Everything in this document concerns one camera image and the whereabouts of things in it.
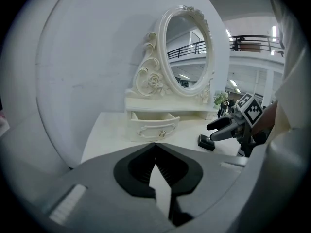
white table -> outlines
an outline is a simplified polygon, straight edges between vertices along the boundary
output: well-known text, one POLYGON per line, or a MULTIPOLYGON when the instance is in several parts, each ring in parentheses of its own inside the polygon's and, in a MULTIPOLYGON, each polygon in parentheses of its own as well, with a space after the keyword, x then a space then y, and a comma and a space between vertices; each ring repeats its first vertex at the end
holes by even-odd
MULTIPOLYGON (((176 132, 156 142, 170 143, 208 154, 237 155, 240 145, 233 138, 215 142, 216 148, 213 152, 198 146, 197 139, 199 134, 210 136, 216 131, 208 131, 206 129, 206 126, 210 122, 196 116, 181 116, 176 132)), ((143 142, 129 141, 125 136, 125 127, 125 113, 100 113, 88 137, 81 163, 103 154, 146 144, 143 142)))

ornate mirror frame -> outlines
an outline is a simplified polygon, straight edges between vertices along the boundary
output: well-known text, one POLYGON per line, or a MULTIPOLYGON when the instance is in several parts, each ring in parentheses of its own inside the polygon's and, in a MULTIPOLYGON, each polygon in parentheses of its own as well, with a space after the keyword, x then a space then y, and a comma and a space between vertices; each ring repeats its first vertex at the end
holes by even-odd
POLYGON ((202 103, 209 99, 209 86, 214 71, 214 49, 207 21, 200 10, 193 7, 177 6, 167 10, 157 21, 155 31, 147 34, 145 56, 133 78, 133 89, 126 91, 127 97, 158 99, 166 95, 177 95, 183 98, 198 96, 202 103), (191 19, 201 31, 208 45, 208 61, 198 82, 191 88, 183 88, 176 80, 166 49, 166 31, 174 16, 191 19))
POLYGON ((157 22, 155 26, 158 39, 158 58, 164 77, 170 84, 171 89, 180 96, 195 96, 199 94, 208 84, 214 69, 214 51, 212 38, 209 33, 207 21, 204 19, 204 15, 200 10, 195 10, 193 7, 178 6, 176 8, 169 9, 163 15, 163 17, 157 22), (207 48, 208 60, 205 63, 205 67, 200 79, 191 88, 183 88, 177 81, 172 72, 169 60, 167 58, 166 49, 166 31, 169 22, 174 16, 189 16, 193 19, 198 29, 201 31, 207 48))

railing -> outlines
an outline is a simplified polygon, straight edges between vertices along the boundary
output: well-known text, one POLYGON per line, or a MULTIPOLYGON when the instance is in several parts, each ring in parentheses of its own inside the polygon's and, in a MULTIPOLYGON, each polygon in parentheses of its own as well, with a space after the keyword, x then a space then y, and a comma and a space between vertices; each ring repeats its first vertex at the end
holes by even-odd
POLYGON ((279 53, 282 57, 284 57, 284 50, 278 42, 278 37, 266 35, 237 35, 231 38, 232 41, 230 41, 230 49, 232 51, 267 51, 271 55, 279 53))
MULTIPOLYGON (((284 57, 284 51, 279 44, 278 37, 271 37, 266 35, 237 35, 231 37, 230 49, 231 51, 246 51, 246 52, 269 52, 270 55, 279 54, 284 57)), ((167 53, 168 59, 179 58, 189 54, 206 53, 206 46, 204 41, 192 43, 181 48, 172 50, 167 53)))
POLYGON ((206 46, 204 41, 192 43, 181 48, 175 49, 167 53, 168 59, 179 58, 188 54, 206 53, 206 46))

oval mirror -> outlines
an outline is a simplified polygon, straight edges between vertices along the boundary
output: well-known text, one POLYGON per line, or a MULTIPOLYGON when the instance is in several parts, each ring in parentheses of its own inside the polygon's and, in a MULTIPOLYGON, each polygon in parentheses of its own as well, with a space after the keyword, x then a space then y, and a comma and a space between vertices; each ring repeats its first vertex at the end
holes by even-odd
POLYGON ((166 31, 166 49, 177 82, 184 88, 195 86, 206 71, 208 43, 192 17, 171 18, 166 31))

person's arm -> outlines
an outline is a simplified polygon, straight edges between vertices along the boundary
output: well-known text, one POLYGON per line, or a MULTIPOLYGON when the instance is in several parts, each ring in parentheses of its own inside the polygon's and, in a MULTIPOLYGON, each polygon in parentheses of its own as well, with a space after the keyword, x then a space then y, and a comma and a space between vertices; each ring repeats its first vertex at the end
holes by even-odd
POLYGON ((276 120, 276 107, 277 101, 270 104, 267 108, 263 110, 263 115, 259 121, 254 125, 252 129, 252 134, 257 134, 259 131, 265 130, 274 126, 276 120))

